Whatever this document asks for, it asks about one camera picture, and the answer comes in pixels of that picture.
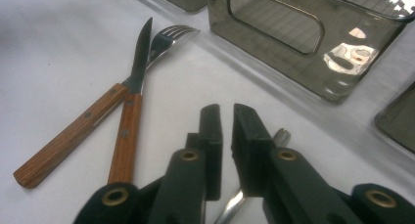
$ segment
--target white table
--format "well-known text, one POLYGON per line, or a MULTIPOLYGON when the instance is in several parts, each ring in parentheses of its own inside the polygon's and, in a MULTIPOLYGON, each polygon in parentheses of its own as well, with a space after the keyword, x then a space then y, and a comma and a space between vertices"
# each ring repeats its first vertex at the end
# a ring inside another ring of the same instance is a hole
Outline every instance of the white table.
MULTIPOLYGON (((121 107, 43 183, 18 185, 13 172, 129 73, 138 33, 173 24, 201 30, 146 76, 134 184, 164 175, 170 156, 198 132, 202 107, 219 104, 224 136, 222 197, 207 204, 212 223, 239 187, 230 144, 233 105, 254 108, 270 134, 292 133, 333 187, 350 193, 376 183, 415 202, 414 156, 390 145, 373 117, 413 78, 410 24, 350 97, 332 106, 209 31, 208 10, 189 15, 163 0, 0 0, 0 223, 71 223, 106 184, 121 107)), ((266 223, 249 200, 235 223, 266 223)))

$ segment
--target fork head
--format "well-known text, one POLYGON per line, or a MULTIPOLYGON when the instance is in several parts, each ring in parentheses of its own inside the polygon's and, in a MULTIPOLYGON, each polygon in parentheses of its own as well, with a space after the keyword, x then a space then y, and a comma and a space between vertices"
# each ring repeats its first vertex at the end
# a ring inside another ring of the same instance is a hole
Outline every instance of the fork head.
POLYGON ((153 39, 148 67, 179 40, 183 41, 182 38, 190 38, 198 32, 198 29, 187 25, 173 25, 161 30, 153 39))

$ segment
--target fork handle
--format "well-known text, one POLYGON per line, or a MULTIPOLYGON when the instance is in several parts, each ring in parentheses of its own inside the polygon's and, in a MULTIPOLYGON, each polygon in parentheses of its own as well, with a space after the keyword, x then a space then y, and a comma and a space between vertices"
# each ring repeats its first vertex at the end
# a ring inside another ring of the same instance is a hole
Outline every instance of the fork handle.
POLYGON ((28 189, 39 185, 121 103, 126 92, 127 88, 124 85, 114 85, 14 172, 18 183, 28 189))
POLYGON ((125 96, 108 184, 132 182, 141 102, 141 94, 127 94, 125 96))

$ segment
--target wooden handle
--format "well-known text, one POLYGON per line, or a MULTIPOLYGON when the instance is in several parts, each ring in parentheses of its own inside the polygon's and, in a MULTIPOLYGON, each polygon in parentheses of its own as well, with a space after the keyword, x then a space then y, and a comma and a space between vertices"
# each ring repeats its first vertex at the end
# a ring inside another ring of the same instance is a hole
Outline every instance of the wooden handle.
POLYGON ((127 94, 124 99, 108 184, 132 182, 141 100, 141 94, 127 94))
POLYGON ((39 185, 118 106, 126 92, 125 86, 114 85, 64 131, 14 172, 18 183, 28 189, 39 185))

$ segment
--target knife handle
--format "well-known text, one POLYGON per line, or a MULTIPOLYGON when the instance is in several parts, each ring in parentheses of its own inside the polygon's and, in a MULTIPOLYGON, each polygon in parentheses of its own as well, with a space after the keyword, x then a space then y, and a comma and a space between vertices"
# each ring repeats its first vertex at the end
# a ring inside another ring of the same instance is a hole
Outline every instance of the knife handle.
POLYGON ((125 96, 108 184, 132 182, 141 100, 141 94, 127 94, 125 96))
POLYGON ((35 188, 112 112, 127 92, 122 84, 114 85, 64 131, 44 146, 14 172, 16 181, 35 188))

